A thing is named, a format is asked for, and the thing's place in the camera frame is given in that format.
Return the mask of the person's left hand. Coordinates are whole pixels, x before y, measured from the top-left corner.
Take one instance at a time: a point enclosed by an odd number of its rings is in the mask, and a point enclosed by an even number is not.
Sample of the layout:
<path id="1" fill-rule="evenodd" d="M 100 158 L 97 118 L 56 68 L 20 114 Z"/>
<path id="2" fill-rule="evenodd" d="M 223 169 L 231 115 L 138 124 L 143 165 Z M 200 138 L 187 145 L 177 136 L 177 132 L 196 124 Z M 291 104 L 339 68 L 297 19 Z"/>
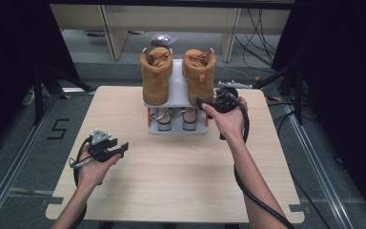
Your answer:
<path id="1" fill-rule="evenodd" d="M 89 143 L 86 143 L 82 148 L 81 159 L 88 159 L 89 162 L 83 165 L 78 171 L 77 190 L 87 193 L 92 192 L 105 178 L 110 168 L 121 158 L 121 155 L 112 156 L 104 162 L 100 162 L 90 157 L 88 152 Z"/>

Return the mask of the black metal stand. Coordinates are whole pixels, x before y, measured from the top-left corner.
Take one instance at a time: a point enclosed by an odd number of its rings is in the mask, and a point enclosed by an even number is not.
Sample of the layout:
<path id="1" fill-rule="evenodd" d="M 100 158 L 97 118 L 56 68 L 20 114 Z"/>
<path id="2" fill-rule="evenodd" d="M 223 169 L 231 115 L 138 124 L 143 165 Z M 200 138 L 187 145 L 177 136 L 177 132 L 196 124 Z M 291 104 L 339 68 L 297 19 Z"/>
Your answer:
<path id="1" fill-rule="evenodd" d="M 266 79 L 257 82 L 255 85 L 253 85 L 253 88 L 261 89 L 264 86 L 273 83 L 278 78 L 281 78 L 281 83 L 277 90 L 281 95 L 289 95 L 291 92 L 295 93 L 295 118 L 298 121 L 298 124 L 302 125 L 303 121 L 301 117 L 301 100 L 303 79 L 300 69 L 295 63 L 290 63 L 289 65 L 267 77 Z"/>
<path id="2" fill-rule="evenodd" d="M 59 80 L 65 80 L 74 88 L 66 89 L 62 87 Z M 37 124 L 44 116 L 48 106 L 43 104 L 43 89 L 46 89 L 49 96 L 59 97 L 65 94 L 73 93 L 93 93 L 96 89 L 82 82 L 78 74 L 71 75 L 61 71 L 59 68 L 48 64 L 40 64 L 33 71 L 33 89 L 34 89 L 34 105 L 35 118 L 34 123 Z"/>

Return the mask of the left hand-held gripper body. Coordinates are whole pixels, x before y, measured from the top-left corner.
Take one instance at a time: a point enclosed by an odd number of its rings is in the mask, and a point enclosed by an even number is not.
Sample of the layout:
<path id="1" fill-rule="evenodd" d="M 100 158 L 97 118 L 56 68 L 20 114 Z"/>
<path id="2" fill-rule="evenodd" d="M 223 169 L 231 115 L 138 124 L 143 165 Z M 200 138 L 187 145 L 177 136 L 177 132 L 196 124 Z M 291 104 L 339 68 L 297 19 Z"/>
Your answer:
<path id="1" fill-rule="evenodd" d="M 108 133 L 95 129 L 89 139 L 89 154 L 97 161 L 104 162 L 109 160 L 112 148 L 108 147 L 108 142 L 114 139 Z"/>

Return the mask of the black curtain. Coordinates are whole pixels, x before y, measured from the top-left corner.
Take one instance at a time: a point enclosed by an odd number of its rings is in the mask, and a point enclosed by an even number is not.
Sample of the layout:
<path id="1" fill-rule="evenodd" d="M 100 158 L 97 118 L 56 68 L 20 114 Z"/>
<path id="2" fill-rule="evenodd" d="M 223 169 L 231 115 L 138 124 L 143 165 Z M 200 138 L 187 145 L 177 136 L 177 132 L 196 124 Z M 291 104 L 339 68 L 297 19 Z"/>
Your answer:
<path id="1" fill-rule="evenodd" d="M 0 136 L 39 70 L 78 81 L 48 0 L 0 0 Z"/>
<path id="2" fill-rule="evenodd" d="M 366 200 L 366 0 L 295 0 L 274 68 L 299 58 L 315 113 Z"/>

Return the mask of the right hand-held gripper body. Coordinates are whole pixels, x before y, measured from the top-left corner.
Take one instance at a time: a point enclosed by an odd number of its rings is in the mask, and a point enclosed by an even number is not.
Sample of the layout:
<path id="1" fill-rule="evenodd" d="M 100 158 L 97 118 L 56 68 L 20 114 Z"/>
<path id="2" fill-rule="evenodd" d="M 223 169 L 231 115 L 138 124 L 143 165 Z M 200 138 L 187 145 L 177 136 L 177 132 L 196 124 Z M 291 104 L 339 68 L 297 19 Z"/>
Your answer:
<path id="1" fill-rule="evenodd" d="M 215 109 L 222 114 L 228 113 L 236 107 L 235 101 L 238 99 L 238 89 L 251 89 L 253 87 L 234 80 L 230 82 L 219 81 L 217 85 L 219 88 L 215 90 Z"/>

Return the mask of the tan suede boot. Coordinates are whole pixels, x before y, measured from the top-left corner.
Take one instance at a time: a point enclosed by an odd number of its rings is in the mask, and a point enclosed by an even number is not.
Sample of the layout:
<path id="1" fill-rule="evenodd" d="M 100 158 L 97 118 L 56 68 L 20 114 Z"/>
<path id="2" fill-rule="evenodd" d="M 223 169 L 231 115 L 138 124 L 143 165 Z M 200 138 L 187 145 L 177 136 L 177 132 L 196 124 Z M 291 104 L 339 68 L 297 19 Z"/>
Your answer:
<path id="1" fill-rule="evenodd" d="M 214 99 L 214 72 L 216 55 L 213 49 L 207 52 L 188 50 L 182 59 L 182 72 L 188 84 L 188 98 L 193 107 L 196 99 Z"/>
<path id="2" fill-rule="evenodd" d="M 145 48 L 140 55 L 143 78 L 143 99 L 151 106 L 160 106 L 168 101 L 169 80 L 173 72 L 173 51 L 157 47 Z"/>

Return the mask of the clear plastic bag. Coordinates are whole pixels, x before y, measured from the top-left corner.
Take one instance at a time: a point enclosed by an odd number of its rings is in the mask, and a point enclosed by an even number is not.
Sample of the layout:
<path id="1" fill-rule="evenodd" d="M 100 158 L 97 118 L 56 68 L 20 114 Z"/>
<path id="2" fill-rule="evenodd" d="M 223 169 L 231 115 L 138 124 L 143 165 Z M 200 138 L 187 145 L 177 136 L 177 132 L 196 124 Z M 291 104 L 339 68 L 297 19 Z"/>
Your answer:
<path id="1" fill-rule="evenodd" d="M 156 33 L 152 37 L 152 43 L 161 47 L 171 47 L 177 40 L 177 37 L 170 36 L 166 33 Z"/>

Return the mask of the white two-tier shoe rack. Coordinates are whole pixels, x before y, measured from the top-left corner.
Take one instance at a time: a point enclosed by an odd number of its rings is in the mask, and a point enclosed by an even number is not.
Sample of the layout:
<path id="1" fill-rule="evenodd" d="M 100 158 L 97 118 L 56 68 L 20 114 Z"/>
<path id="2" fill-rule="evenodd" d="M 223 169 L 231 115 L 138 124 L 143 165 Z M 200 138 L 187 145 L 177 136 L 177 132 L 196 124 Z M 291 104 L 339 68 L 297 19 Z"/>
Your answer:
<path id="1" fill-rule="evenodd" d="M 188 83 L 182 72 L 182 60 L 173 61 L 173 72 L 169 79 L 169 97 L 165 104 L 152 106 L 145 104 L 148 108 L 148 132 L 151 135 L 205 135 L 208 131 L 207 115 L 198 111 L 196 114 L 196 124 L 194 131 L 183 129 L 183 113 L 192 106 L 188 97 Z M 169 131 L 160 131 L 157 123 L 157 110 L 159 108 L 169 108 L 171 113 L 171 129 Z"/>

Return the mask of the person's right hand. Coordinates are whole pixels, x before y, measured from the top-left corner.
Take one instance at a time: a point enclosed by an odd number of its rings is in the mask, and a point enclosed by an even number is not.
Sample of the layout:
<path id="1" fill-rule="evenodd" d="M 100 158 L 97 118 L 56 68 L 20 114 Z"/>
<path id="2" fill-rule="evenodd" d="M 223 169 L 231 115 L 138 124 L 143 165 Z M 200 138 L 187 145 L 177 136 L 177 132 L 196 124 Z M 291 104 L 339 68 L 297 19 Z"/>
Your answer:
<path id="1" fill-rule="evenodd" d="M 244 142 L 245 120 L 239 107 L 225 114 L 219 113 L 215 108 L 206 103 L 203 103 L 201 108 L 207 115 L 213 118 L 218 131 L 226 138 L 228 143 Z"/>

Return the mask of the black silver strap sandal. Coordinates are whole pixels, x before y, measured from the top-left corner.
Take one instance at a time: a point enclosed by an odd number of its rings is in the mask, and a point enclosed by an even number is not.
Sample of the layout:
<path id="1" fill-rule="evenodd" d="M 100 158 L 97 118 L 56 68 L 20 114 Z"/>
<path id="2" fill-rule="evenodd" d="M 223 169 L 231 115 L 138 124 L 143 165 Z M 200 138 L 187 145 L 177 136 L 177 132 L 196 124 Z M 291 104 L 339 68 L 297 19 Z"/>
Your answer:
<path id="1" fill-rule="evenodd" d="M 171 110 L 169 108 L 156 108 L 151 114 L 151 118 L 155 121 L 159 132 L 167 132 L 172 129 Z"/>
<path id="2" fill-rule="evenodd" d="M 183 112 L 183 129 L 185 131 L 195 131 L 197 122 L 197 109 L 186 109 Z"/>

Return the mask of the aluminium floor rail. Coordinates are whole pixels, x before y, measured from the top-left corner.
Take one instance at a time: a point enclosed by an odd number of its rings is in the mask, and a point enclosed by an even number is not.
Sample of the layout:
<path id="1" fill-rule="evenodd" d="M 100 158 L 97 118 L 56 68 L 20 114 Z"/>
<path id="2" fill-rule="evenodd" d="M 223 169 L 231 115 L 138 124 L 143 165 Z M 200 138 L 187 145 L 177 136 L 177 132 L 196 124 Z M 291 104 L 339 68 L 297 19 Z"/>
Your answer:
<path id="1" fill-rule="evenodd" d="M 35 145 L 37 138 L 39 137 L 42 129 L 45 126 L 46 119 L 50 114 L 52 107 L 58 100 L 58 95 L 51 95 L 47 104 L 44 107 L 43 114 L 40 119 L 31 127 L 26 140 L 23 142 L 22 147 L 18 151 L 16 157 L 14 158 L 12 164 L 10 165 L 8 171 L 5 173 L 2 181 L 0 182 L 0 209 L 2 208 L 10 189 L 17 179 L 21 169 L 23 168 L 25 162 L 27 161 L 32 147 Z"/>
<path id="2" fill-rule="evenodd" d="M 339 228 L 355 229 L 355 226 L 352 223 L 344 204 L 342 203 L 333 183 L 330 181 L 320 159 L 318 158 L 318 155 L 311 140 L 309 139 L 303 125 L 299 122 L 300 114 L 297 114 L 295 112 L 295 106 L 288 96 L 283 96 L 282 100 L 285 103 L 285 110 L 290 113 L 290 120 L 297 135 L 297 138 L 303 148 L 303 151 L 308 161 L 311 164 L 315 177 L 324 194 L 324 197 L 328 202 L 328 205 L 335 217 Z"/>

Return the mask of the beige wooden desk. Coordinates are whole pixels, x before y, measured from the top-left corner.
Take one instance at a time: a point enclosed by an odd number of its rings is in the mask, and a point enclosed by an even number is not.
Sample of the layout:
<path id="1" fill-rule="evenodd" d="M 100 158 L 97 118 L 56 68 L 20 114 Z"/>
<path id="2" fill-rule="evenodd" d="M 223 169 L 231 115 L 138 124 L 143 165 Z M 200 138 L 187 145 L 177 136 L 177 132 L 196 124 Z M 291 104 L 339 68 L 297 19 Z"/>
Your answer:
<path id="1" fill-rule="evenodd" d="M 261 17 L 258 32 L 280 35 L 290 14 L 288 10 L 79 4 L 52 4 L 51 11 L 63 30 L 103 31 L 113 60 L 120 58 L 129 31 L 180 31 L 217 33 L 225 62 L 231 60 L 234 36 L 248 33 L 255 17 Z"/>

